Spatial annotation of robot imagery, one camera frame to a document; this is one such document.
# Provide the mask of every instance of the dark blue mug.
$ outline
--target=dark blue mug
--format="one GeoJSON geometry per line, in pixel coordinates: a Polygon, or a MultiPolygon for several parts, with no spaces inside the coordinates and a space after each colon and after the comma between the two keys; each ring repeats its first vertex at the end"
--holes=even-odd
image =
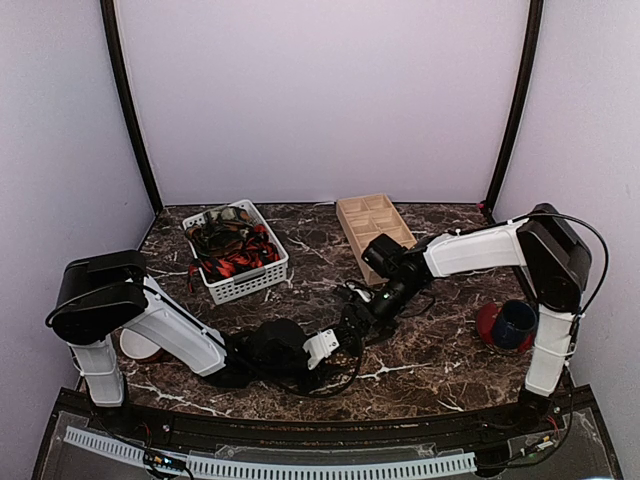
{"type": "Polygon", "coordinates": [[[514,350],[532,334],[538,326],[538,315],[527,303],[520,300],[505,302],[491,329],[496,347],[514,350]]]}

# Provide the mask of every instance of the table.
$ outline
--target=table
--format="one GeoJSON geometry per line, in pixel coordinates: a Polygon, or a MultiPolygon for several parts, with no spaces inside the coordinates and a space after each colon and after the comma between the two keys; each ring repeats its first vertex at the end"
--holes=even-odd
{"type": "MultiPolygon", "coordinates": [[[[331,294],[347,279],[361,278],[334,205],[258,205],[290,255],[288,279],[242,299],[215,306],[199,278],[186,285],[191,252],[182,220],[207,206],[167,207],[141,247],[149,273],[167,294],[207,325],[227,333],[277,317],[291,318],[307,333],[339,319],[341,301],[331,294]]],[[[475,205],[397,204],[416,236],[486,224],[475,205]]],[[[456,275],[433,283],[408,306],[424,315],[403,319],[393,338],[366,351],[358,380],[345,393],[309,400],[254,382],[246,389],[215,388],[170,355],[137,364],[119,352],[130,399],[140,405],[231,418],[287,421],[362,421],[468,411],[515,402],[530,356],[501,356],[475,333],[476,312],[486,303],[524,298],[510,268],[456,275]]]]}

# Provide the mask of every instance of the dark marble tabletop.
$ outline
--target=dark marble tabletop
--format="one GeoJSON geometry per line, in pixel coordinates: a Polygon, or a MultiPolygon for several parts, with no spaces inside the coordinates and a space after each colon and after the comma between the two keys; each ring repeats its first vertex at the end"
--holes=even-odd
{"type": "MultiPolygon", "coordinates": [[[[472,205],[396,205],[416,238],[485,223],[472,205]]],[[[277,317],[291,318],[307,333],[335,323],[337,284],[361,273],[335,215],[334,205],[259,205],[290,255],[288,279],[239,300],[214,306],[199,277],[194,294],[186,287],[191,252],[181,222],[207,207],[167,207],[141,248],[149,273],[175,300],[207,325],[227,333],[277,317]]],[[[137,364],[119,352],[134,403],[181,412],[233,418],[322,421],[410,418],[474,410],[514,402],[529,355],[506,357],[487,349],[475,333],[474,318],[488,302],[523,298],[509,268],[457,275],[433,283],[408,306],[423,315],[401,320],[393,338],[368,348],[361,373],[343,394],[309,400],[282,393],[263,382],[246,389],[219,389],[165,355],[137,364]]]]}

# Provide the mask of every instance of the beige tray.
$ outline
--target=beige tray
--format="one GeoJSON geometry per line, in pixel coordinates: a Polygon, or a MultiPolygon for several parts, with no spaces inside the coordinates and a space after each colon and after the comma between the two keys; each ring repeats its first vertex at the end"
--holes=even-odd
{"type": "Polygon", "coordinates": [[[403,247],[411,248],[416,243],[407,224],[386,195],[343,198],[336,202],[336,213],[367,285],[386,281],[361,258],[371,240],[386,233],[403,247]]]}

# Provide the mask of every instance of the white slotted strip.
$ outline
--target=white slotted strip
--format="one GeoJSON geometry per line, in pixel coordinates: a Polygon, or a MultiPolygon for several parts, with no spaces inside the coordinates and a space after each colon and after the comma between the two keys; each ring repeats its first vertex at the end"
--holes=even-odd
{"type": "MultiPolygon", "coordinates": [[[[129,465],[143,466],[142,450],[110,437],[68,427],[65,442],[129,465]]],[[[166,453],[182,457],[172,452],[166,453]]],[[[275,465],[233,462],[198,455],[190,455],[187,463],[196,478],[211,480],[419,480],[476,471],[473,453],[370,465],[275,465]]]]}

